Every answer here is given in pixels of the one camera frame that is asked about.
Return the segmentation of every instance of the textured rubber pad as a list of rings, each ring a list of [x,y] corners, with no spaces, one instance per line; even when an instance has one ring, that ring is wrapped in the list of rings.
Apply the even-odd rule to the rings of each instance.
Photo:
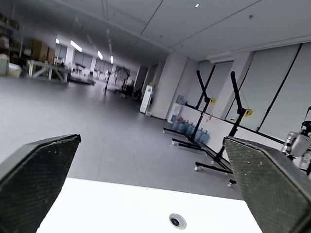
[[[301,232],[311,217],[311,183],[280,151],[237,138],[225,148],[242,195],[263,233]]]
[[[0,165],[0,232],[35,233],[65,182],[79,135],[27,144]]]

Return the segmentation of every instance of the ceiling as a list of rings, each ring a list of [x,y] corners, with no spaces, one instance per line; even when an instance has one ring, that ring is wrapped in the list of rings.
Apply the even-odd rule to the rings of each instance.
[[[16,0],[57,30],[143,65],[311,41],[310,0]]]

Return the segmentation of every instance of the white table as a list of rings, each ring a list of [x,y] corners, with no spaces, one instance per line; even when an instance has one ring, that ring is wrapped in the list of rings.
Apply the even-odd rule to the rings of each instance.
[[[169,215],[187,222],[176,229]],[[246,203],[67,178],[37,233],[261,233]]]

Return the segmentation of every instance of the gray floor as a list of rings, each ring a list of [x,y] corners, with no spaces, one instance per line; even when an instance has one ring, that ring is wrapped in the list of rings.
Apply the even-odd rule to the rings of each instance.
[[[209,163],[202,154],[171,145],[165,121],[139,113],[133,100],[103,93],[103,84],[68,86],[0,78],[0,161],[25,143],[81,134],[69,177],[241,199],[217,171],[194,171]]]

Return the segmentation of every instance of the blue water jug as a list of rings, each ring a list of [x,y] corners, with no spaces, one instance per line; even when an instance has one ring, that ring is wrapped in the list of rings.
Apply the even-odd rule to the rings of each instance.
[[[201,135],[200,142],[206,145],[208,140],[209,140],[209,135],[208,135],[207,130],[206,130],[205,133],[203,133]]]
[[[183,133],[187,133],[188,126],[189,126],[189,121],[187,120],[185,123],[185,128],[183,130]]]
[[[185,131],[185,125],[186,123],[185,123],[185,121],[184,120],[182,120],[182,121],[180,121],[179,122],[179,125],[178,125],[178,132],[180,132],[180,133],[183,133],[184,131]]]
[[[172,127],[172,129],[173,130],[175,130],[175,131],[177,131],[178,130],[178,126],[179,126],[179,123],[180,123],[180,121],[181,121],[181,117],[179,117],[179,118],[177,118],[177,120],[176,121],[174,121],[174,123],[173,123],[173,127]]]
[[[201,128],[200,130],[196,132],[194,140],[198,142],[202,134],[203,134],[203,128]]]
[[[193,127],[193,122],[191,122],[191,124],[189,124],[187,127],[186,135],[188,135],[189,137],[191,136],[191,131]]]

